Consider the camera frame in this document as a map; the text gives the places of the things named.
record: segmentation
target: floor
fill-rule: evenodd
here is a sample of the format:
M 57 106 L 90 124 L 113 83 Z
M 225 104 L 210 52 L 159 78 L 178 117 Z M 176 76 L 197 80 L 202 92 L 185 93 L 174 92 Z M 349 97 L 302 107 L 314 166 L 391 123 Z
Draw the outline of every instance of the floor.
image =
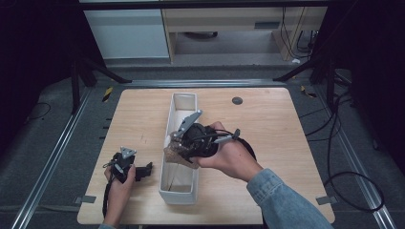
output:
M 300 45 L 305 47 L 306 39 L 308 42 L 307 32 Z M 291 94 L 305 133 L 312 132 L 328 122 L 329 112 L 324 102 L 325 87 L 323 84 L 310 84 L 311 70 L 299 73 L 285 83 L 272 81 L 272 78 L 288 73 L 297 64 L 293 63 L 292 59 L 281 60 L 270 32 L 220 32 L 216 38 L 181 34 L 178 42 L 176 59 L 172 64 L 137 65 L 132 68 L 111 67 L 111 71 L 118 75 L 133 79 L 132 85 L 118 85 L 104 75 L 96 73 L 95 87 L 80 88 L 82 95 L 88 95 L 87 99 L 82 101 L 85 106 L 80 116 L 71 115 L 72 91 L 69 79 L 50 85 L 42 92 L 26 125 L 9 148 L 9 160 L 0 162 L 1 229 L 11 228 L 18 211 L 25 209 L 24 204 L 27 200 L 35 199 L 30 198 L 30 193 L 36 193 L 39 198 L 32 202 L 34 206 L 37 204 L 37 208 L 32 215 L 27 215 L 29 220 L 26 221 L 26 228 L 97 228 L 97 225 L 77 223 L 79 205 L 74 202 L 76 197 L 83 196 L 86 192 L 119 95 L 128 88 L 160 87 L 157 82 L 164 83 L 169 82 L 168 80 L 180 80 L 184 85 L 190 80 L 202 80 L 203 86 L 218 87 L 216 79 L 244 82 L 245 86 L 249 84 L 252 87 L 285 87 Z M 103 102 L 106 88 L 110 86 L 114 87 L 113 92 L 108 101 Z M 344 91 L 345 87 L 336 86 L 338 94 Z M 367 175 L 381 188 L 385 205 L 376 213 L 357 210 L 338 197 L 330 185 L 327 185 L 328 195 L 338 199 L 338 202 L 332 205 L 336 216 L 332 226 L 405 228 L 404 176 L 388 154 L 373 147 L 369 127 L 352 106 L 349 96 L 342 98 L 338 114 L 340 125 L 337 125 L 337 134 L 333 135 L 330 145 L 331 172 L 335 174 L 342 171 L 357 171 Z M 72 118 L 77 118 L 77 124 L 69 126 L 68 123 Z M 309 146 L 323 181 L 328 179 L 329 147 L 326 139 L 330 134 L 330 128 L 331 123 L 316 134 L 308 136 Z M 62 135 L 67 137 L 66 142 L 60 141 Z M 44 184 L 42 191 L 33 189 L 36 182 Z M 374 188 L 362 178 L 339 177 L 334 184 L 343 197 L 364 208 L 375 207 L 374 205 L 379 203 Z

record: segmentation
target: wooden table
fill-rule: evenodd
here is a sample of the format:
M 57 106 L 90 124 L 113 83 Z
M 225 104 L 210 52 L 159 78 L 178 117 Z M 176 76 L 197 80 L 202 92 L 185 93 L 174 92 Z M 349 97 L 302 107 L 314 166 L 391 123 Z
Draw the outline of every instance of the wooden table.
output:
M 137 182 L 122 217 L 123 224 L 262 224 L 261 210 L 245 188 L 246 184 L 213 169 L 200 169 L 198 201 L 195 205 L 168 205 L 159 194 L 160 167 L 172 93 L 198 95 L 203 125 L 221 121 L 229 131 L 253 147 L 263 167 L 271 168 L 284 182 L 334 221 L 329 204 L 319 206 L 316 198 L 326 195 L 304 132 L 284 88 L 145 89 L 122 93 L 108 135 L 101 149 L 87 196 L 95 203 L 82 203 L 77 220 L 99 224 L 105 184 L 102 165 L 120 146 L 136 149 L 136 165 L 150 161 L 150 177 Z M 239 96 L 243 104 L 234 105 Z

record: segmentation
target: white box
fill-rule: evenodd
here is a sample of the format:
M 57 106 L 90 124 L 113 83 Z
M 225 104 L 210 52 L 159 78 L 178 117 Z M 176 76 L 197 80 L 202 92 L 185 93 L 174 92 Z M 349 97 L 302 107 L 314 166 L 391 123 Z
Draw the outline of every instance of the white box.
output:
M 164 148 L 170 142 L 170 134 L 179 129 L 182 120 L 197 110 L 196 94 L 177 93 L 172 95 Z M 163 153 L 159 193 L 166 203 L 195 204 L 198 182 L 199 169 L 194 170 L 177 163 L 166 163 Z

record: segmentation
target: metal bar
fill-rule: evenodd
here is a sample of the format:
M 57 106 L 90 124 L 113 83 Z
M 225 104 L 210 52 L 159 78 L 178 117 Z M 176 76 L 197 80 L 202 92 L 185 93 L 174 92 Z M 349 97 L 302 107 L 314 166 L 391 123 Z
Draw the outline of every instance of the metal bar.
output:
M 209 0 L 209 1 L 152 1 L 99 2 L 55 4 L 53 8 L 76 10 L 152 10 L 152 9 L 209 9 L 209 8 L 281 8 L 329 7 L 349 4 L 352 0 Z
M 283 82 L 275 82 L 272 79 L 133 80 L 132 83 L 120 84 L 120 86 L 135 88 L 282 87 L 285 85 Z
M 26 228 L 30 219 L 38 206 L 39 200 L 42 198 L 42 195 L 47 188 L 47 185 L 53 175 L 54 170 L 63 155 L 63 152 L 69 143 L 69 140 L 72 136 L 73 131 L 75 130 L 75 126 L 77 121 L 80 119 L 82 112 L 87 104 L 89 94 L 92 90 L 86 88 L 83 92 L 83 96 L 81 97 L 82 103 L 79 107 L 76 114 L 72 114 L 68 123 L 65 126 L 60 138 L 58 139 L 53 151 L 46 163 L 44 169 L 41 172 L 38 180 L 36 181 L 35 185 L 33 186 L 30 195 L 24 202 L 21 209 L 18 211 L 17 216 L 12 223 L 12 229 L 14 228 Z
M 319 86 L 317 87 L 315 86 L 315 90 L 317 94 L 321 95 L 320 100 L 324 105 L 324 107 L 327 107 L 324 90 L 320 89 Z M 331 115 L 330 110 L 326 109 L 326 111 L 330 116 Z M 342 127 L 340 127 L 340 130 L 338 131 L 337 138 L 339 139 L 339 143 L 342 147 L 343 153 L 345 154 L 346 159 L 348 160 L 352 170 L 356 173 L 369 177 L 366 168 L 363 166 L 363 163 L 357 157 L 357 154 Z M 371 208 L 376 208 L 381 202 L 377 190 L 371 183 L 365 181 L 365 179 L 363 178 L 357 177 L 356 180 L 360 189 L 363 192 L 366 201 L 369 203 L 369 206 Z M 391 215 L 385 206 L 383 206 L 379 211 L 374 212 L 373 215 L 380 228 L 386 229 L 396 228 L 394 221 L 391 218 Z

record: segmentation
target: denim sleeve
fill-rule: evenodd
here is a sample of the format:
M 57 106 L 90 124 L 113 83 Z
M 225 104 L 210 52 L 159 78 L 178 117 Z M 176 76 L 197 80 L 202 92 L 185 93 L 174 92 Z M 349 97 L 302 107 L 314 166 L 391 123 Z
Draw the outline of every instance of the denim sleeve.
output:
M 286 186 L 271 170 L 264 169 L 248 184 L 247 190 L 262 208 L 269 228 L 332 228 L 309 201 Z
M 116 229 L 116 228 L 103 223 L 99 225 L 98 229 Z

